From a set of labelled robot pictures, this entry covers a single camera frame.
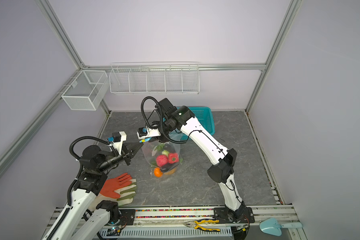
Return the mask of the green vegetable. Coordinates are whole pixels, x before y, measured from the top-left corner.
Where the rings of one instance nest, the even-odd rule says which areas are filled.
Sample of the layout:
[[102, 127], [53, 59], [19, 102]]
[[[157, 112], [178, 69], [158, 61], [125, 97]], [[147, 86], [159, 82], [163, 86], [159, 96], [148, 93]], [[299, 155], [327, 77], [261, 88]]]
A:
[[161, 143], [161, 144], [158, 144], [157, 146], [155, 146], [155, 147], [153, 148], [153, 151], [162, 152], [165, 147], [166, 147], [166, 144]]

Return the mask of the clear zip top bag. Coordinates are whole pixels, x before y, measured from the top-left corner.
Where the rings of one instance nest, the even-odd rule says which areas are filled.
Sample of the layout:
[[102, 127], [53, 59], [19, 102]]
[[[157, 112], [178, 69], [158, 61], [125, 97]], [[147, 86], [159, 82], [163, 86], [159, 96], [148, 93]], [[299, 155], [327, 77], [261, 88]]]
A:
[[141, 140], [140, 142], [143, 143], [143, 155], [150, 164], [152, 173], [156, 178], [174, 174], [183, 162], [180, 154], [180, 144], [172, 142], [160, 143], [153, 138]]

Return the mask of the small red pepper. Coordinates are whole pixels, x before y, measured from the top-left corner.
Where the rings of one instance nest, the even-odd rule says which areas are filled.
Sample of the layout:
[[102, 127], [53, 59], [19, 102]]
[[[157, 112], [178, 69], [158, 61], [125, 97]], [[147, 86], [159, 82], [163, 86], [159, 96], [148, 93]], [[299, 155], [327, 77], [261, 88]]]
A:
[[168, 161], [169, 164], [179, 163], [180, 162], [179, 155], [177, 153], [169, 153]]

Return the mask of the teal plastic basket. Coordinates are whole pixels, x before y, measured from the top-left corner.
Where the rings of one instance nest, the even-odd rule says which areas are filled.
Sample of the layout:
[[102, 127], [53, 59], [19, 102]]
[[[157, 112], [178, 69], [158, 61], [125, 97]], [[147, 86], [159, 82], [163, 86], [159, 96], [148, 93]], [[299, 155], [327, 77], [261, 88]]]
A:
[[178, 108], [172, 116], [178, 121], [177, 133], [183, 134], [177, 143], [186, 143], [195, 137], [205, 135], [213, 136], [215, 123], [213, 114], [208, 107], [186, 107]]

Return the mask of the pink red round fruit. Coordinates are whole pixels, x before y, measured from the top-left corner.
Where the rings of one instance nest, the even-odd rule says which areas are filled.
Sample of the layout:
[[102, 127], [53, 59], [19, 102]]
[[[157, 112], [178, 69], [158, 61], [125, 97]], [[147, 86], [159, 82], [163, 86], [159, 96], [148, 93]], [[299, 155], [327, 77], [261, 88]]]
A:
[[156, 164], [157, 166], [160, 168], [161, 166], [165, 165], [165, 164], [168, 164], [169, 161], [168, 161], [168, 157], [167, 156], [164, 156], [164, 155], [159, 155], [157, 156], [156, 158]]

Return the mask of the small orange fruit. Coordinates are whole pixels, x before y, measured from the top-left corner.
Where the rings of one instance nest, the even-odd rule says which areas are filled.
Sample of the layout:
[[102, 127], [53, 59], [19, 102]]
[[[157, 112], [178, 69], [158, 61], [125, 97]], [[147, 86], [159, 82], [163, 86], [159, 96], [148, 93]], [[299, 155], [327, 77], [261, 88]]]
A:
[[163, 172], [161, 171], [160, 168], [155, 168], [154, 169], [154, 176], [157, 178], [161, 178], [163, 176]]

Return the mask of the yellow orange mango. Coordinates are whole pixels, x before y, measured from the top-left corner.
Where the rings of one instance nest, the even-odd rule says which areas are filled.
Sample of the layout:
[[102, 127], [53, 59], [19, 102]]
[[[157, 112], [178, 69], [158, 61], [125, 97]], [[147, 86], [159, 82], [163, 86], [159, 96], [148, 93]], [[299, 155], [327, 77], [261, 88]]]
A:
[[173, 168], [173, 169], [171, 169], [171, 170], [169, 170], [167, 172], [163, 172], [163, 174], [164, 175], [172, 175], [172, 174], [174, 174], [176, 172], [176, 170], [177, 170], [177, 168]]

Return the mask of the white radish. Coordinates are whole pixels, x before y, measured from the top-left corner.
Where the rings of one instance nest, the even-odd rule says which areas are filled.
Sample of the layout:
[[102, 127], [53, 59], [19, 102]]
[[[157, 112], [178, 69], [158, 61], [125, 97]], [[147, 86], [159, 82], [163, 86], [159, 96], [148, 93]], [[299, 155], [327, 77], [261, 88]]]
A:
[[162, 155], [164, 155], [164, 156], [169, 156], [169, 154], [170, 154], [170, 152], [169, 151], [167, 151], [167, 150], [163, 150], [162, 151]]

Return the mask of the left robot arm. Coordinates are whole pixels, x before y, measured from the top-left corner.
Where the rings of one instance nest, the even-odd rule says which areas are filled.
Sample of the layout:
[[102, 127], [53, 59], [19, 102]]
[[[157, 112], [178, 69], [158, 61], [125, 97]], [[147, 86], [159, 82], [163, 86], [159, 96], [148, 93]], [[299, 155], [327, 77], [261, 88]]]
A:
[[[83, 140], [94, 140], [108, 146], [109, 152], [102, 151], [97, 145], [87, 147], [82, 156], [74, 151], [74, 146]], [[108, 178], [107, 172], [116, 168], [119, 163], [130, 165], [132, 158], [142, 148], [143, 143], [126, 143], [105, 141], [92, 136], [74, 140], [70, 154], [80, 162], [80, 171], [71, 183], [67, 192], [67, 204], [44, 236], [45, 240], [91, 240], [109, 224], [121, 232], [134, 223], [135, 213], [131, 210], [120, 210], [117, 202], [102, 200], [97, 204], [89, 219], [78, 227], [89, 206], [100, 194]]]

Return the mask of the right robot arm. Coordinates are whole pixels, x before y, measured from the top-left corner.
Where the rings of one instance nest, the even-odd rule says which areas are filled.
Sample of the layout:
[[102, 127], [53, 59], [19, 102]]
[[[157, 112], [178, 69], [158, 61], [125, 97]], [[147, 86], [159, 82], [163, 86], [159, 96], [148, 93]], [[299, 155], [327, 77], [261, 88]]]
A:
[[[151, 124], [145, 113], [145, 102], [151, 100], [155, 103], [155, 110], [159, 120]], [[202, 126], [195, 114], [186, 106], [175, 107], [167, 98], [158, 101], [148, 96], [141, 102], [141, 113], [146, 126], [138, 130], [140, 140], [160, 143], [170, 142], [173, 144], [185, 144], [186, 141], [176, 141], [170, 137], [170, 133], [177, 130], [187, 135], [208, 157], [211, 167], [207, 173], [216, 182], [223, 194], [225, 209], [228, 211], [227, 220], [238, 223], [246, 219], [250, 220], [250, 210], [240, 197], [235, 184], [234, 166], [237, 152], [220, 144]]]

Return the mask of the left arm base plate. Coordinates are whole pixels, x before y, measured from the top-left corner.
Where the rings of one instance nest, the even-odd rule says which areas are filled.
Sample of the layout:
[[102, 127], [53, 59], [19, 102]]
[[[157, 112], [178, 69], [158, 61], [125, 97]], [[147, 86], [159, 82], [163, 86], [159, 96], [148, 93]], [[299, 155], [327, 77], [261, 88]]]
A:
[[109, 226], [132, 226], [134, 224], [136, 215], [135, 209], [119, 209], [118, 211], [111, 211]]

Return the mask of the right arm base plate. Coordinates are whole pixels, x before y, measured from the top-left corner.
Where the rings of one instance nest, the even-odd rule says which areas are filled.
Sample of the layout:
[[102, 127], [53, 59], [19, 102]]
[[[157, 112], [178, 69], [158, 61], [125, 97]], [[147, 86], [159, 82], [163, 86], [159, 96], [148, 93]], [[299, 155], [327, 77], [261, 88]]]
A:
[[233, 211], [228, 207], [213, 208], [213, 217], [221, 224], [253, 224], [255, 217], [252, 208], [241, 206]]

